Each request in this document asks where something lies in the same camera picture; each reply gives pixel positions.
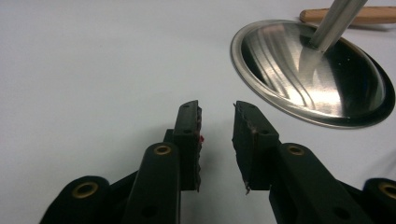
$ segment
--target white table surface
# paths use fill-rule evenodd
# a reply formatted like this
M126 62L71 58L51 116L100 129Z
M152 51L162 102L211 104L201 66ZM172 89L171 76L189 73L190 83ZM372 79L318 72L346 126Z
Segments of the white table surface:
M370 177L396 179L395 111L369 128L319 127L268 105L233 68L230 44L243 26L297 21L301 10L331 3L0 1L0 223L38 223L81 176L114 183L134 172L191 100L203 109L202 186L182 192L181 223L276 223L268 192L245 195L231 141L237 100L256 105L282 142L311 148L356 188ZM396 83L396 25L355 27L343 37Z

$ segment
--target wooden dowel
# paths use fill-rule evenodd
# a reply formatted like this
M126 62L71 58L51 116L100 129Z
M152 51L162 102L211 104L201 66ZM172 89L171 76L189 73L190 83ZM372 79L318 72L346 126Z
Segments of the wooden dowel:
M306 9L300 13L304 22L321 22L328 8ZM364 7L352 24L396 23L396 7Z

